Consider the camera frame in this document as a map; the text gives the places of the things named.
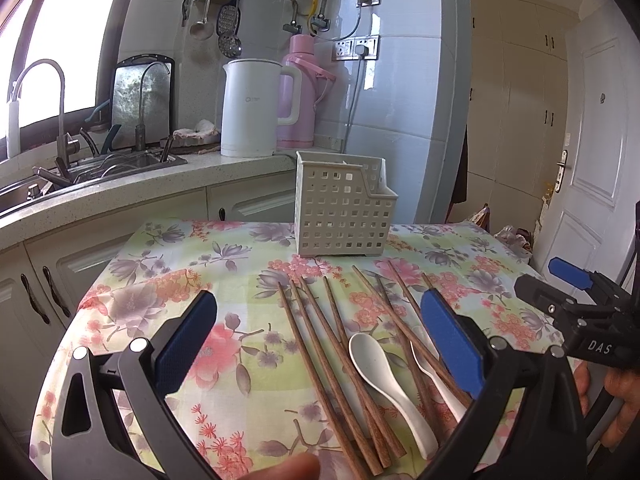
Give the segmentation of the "person's left hand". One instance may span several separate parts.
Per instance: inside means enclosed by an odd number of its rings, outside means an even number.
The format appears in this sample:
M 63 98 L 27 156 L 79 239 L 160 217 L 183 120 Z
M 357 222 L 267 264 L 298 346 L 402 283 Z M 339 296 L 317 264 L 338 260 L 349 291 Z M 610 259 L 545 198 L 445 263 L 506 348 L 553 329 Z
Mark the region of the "person's left hand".
M 318 458 L 312 454 L 303 453 L 292 456 L 276 466 L 252 471 L 241 480 L 318 480 L 320 472 Z

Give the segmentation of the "person's right hand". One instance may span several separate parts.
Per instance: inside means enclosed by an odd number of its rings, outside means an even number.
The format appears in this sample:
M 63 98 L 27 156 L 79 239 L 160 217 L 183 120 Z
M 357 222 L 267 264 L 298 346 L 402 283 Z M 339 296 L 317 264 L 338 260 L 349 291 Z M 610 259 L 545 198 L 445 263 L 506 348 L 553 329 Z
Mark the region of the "person's right hand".
M 596 419 L 587 450 L 597 443 L 614 450 L 624 440 L 639 413 L 639 371 L 606 368 L 582 361 L 574 370 L 582 414 Z

